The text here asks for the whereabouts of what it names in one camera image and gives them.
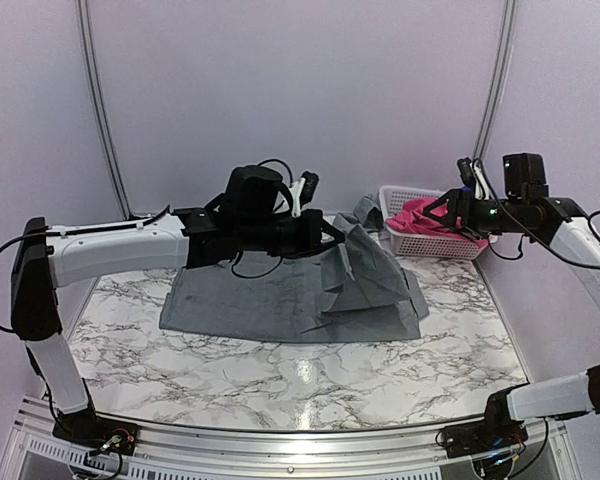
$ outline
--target perforated basket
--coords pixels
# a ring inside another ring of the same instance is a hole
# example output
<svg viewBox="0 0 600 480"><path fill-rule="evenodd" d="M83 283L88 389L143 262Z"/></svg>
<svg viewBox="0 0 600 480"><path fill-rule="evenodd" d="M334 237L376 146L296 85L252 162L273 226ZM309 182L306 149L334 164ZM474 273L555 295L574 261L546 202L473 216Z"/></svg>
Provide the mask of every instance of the perforated basket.
<svg viewBox="0 0 600 480"><path fill-rule="evenodd" d="M423 190L420 188L395 187L385 185L380 187L380 208L385 221L402 211L405 202L423 197L439 197L444 192L438 190ZM400 233L385 224L391 236L391 251L396 255L417 257L462 258L473 260L484 250L475 243L456 238L433 237Z"/></svg>

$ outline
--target vertical metal post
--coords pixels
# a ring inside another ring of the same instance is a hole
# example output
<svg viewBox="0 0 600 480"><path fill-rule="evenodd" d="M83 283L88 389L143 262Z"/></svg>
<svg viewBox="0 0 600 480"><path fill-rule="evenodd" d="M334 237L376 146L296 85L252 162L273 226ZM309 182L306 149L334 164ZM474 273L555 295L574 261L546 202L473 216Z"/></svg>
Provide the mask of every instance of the vertical metal post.
<svg viewBox="0 0 600 480"><path fill-rule="evenodd" d="M493 76L491 78L491 87L489 88L487 105L484 110L484 115L482 116L480 132L478 133L476 146L473 150L473 158L484 158L487 152L496 112L500 105L500 100L502 99L502 92L504 91L507 69L509 68L517 10L518 0L505 1L502 14L502 26L500 28L500 39L498 41L498 51L496 53L496 61L493 67Z"/></svg>
<svg viewBox="0 0 600 480"><path fill-rule="evenodd" d="M95 46L93 42L89 2L87 0L76 0L76 5L78 8L78 24L80 27L82 52L85 60L89 92L91 93L91 101L93 103L93 109L96 118L96 126L98 128L100 141L102 142L102 149L115 191L118 207L120 208L123 218L128 219L132 217L132 212L131 207L129 206L129 199L127 198L127 193L124 188L124 183L122 181L120 165L118 163L118 157L116 155L116 149L113 143L113 137L111 135L111 129L109 127L107 112L104 105L102 87L100 85L100 77L98 75L98 65L96 62Z"/></svg>

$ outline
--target pink towel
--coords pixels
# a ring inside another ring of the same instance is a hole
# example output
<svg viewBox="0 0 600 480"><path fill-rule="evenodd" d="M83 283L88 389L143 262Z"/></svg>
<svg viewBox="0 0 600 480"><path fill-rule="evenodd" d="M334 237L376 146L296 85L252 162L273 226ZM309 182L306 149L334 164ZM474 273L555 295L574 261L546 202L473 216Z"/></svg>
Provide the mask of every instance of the pink towel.
<svg viewBox="0 0 600 480"><path fill-rule="evenodd" d="M387 220L387 225L400 233L418 233L421 235L457 238L458 240L464 240L465 242L472 242L472 240L457 233L453 233L447 227L443 227L435 220L424 216L422 213L424 208L435 200L437 200L437 198L417 198L415 200L409 200L402 207L401 213L398 213L394 215L393 218ZM434 208L432 213L442 217L447 213L447 206L441 205L438 208ZM473 243L483 248L487 246L488 241L478 240Z"/></svg>

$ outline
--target white marble surface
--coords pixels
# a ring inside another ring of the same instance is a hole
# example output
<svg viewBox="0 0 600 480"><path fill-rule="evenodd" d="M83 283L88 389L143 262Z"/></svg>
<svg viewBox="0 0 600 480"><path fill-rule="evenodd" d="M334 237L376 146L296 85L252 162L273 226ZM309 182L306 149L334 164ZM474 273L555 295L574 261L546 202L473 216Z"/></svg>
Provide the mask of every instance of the white marble surface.
<svg viewBox="0 0 600 480"><path fill-rule="evenodd" d="M288 345L158 329L173 271L100 281L72 339L96 406L165 423L244 429L385 427L481 413L525 381L473 265L401 259L431 314L422 339Z"/></svg>

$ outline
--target gray marble vein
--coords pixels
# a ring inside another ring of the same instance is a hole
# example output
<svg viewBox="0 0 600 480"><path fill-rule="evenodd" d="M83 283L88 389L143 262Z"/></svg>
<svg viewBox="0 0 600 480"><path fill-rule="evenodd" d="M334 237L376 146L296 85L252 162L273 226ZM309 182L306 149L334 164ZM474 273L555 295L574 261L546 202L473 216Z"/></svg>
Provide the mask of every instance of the gray marble vein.
<svg viewBox="0 0 600 480"><path fill-rule="evenodd" d="M98 409L165 423L377 428L481 413L526 381L471 262L401 258L431 314L423 337L289 345L158 329L174 271L104 277L71 339Z"/></svg>

